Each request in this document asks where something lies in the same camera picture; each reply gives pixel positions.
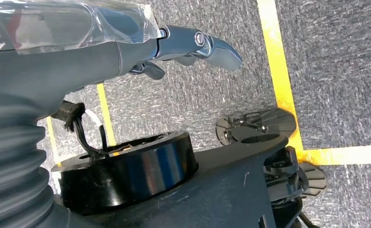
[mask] gray carpet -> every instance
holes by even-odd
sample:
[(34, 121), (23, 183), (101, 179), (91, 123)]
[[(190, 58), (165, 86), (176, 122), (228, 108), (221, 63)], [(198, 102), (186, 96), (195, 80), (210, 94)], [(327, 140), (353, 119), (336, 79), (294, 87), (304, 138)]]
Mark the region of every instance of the gray carpet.
[[(243, 68), (227, 72), (204, 62), (160, 63), (166, 77), (123, 76), (105, 82), (117, 142), (169, 130), (191, 133), (197, 151), (218, 147), (214, 124), (227, 114), (276, 104), (254, 0), (153, 0), (160, 23), (199, 28), (239, 50)], [(305, 149), (371, 144), (371, 1), (278, 0), (289, 75)], [(101, 117), (95, 85), (69, 94)], [(83, 152), (53, 120), (58, 156)], [(91, 145), (100, 145), (84, 119)], [(49, 138), (39, 144), (49, 152)], [(323, 167), (329, 189), (305, 201), (321, 227), (371, 227), (371, 165)]]
[(371, 145), (371, 0), (278, 0), (305, 149)]

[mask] white wire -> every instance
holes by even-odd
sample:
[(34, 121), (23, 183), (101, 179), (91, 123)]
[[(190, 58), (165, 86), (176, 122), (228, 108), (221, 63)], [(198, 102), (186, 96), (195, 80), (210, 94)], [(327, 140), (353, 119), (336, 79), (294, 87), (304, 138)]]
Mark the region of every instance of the white wire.
[(100, 127), (103, 125), (100, 119), (98, 118), (98, 116), (96, 115), (96, 113), (94, 113), (92, 110), (86, 109), (85, 113), (93, 120), (93, 122), (97, 125), (97, 127)]

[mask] black plastic ring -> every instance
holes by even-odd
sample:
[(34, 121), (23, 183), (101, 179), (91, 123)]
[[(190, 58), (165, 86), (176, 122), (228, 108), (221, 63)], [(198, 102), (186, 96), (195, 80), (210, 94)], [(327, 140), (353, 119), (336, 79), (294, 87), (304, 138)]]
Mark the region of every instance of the black plastic ring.
[[(130, 149), (117, 155), (126, 144)], [(188, 132), (145, 137), (109, 151), (107, 158), (90, 162), (84, 153), (54, 166), (57, 201), (82, 215), (111, 211), (165, 192), (198, 169)]]

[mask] plastic cover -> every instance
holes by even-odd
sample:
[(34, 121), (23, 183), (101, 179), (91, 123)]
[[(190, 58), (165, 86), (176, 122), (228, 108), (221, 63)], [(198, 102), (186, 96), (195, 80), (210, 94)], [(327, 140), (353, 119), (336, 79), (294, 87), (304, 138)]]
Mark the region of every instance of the plastic cover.
[(34, 54), (160, 37), (150, 5), (116, 0), (0, 0), (0, 50)]

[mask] yellow tape line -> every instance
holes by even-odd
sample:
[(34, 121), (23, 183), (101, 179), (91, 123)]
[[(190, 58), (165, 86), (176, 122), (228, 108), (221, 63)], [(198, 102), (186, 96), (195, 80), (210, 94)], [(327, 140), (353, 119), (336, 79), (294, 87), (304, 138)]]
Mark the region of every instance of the yellow tape line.
[(371, 164), (371, 146), (305, 150), (300, 158), (316, 165)]
[(299, 161), (307, 161), (315, 165), (371, 164), (371, 145), (303, 150), (276, 4), (274, 0), (257, 0), (257, 2), (277, 106), (291, 112), (296, 119), (297, 130), (289, 138), (289, 145), (296, 149)]
[(108, 111), (107, 98), (105, 96), (105, 90), (103, 84), (97, 85), (98, 96), (100, 99), (101, 111), (103, 113), (105, 132), (107, 133), (107, 139), (109, 145), (116, 145), (113, 125), (111, 124), (110, 112)]
[(297, 156), (301, 157), (303, 152), (303, 143), (300, 136), (300, 129), (298, 127), (295, 103), (293, 100), (292, 88), (290, 86), (289, 73), (287, 71), (275, 1), (257, 0), (257, 2), (276, 103), (279, 108), (285, 109), (295, 116), (297, 129), (289, 138), (289, 145), (293, 146), (296, 149)]
[(57, 141), (55, 140), (54, 128), (52, 127), (51, 117), (47, 117), (46, 120), (47, 120), (47, 130), (48, 130), (49, 140), (51, 142), (52, 156), (53, 156), (54, 162), (60, 162), (59, 156), (58, 156)]

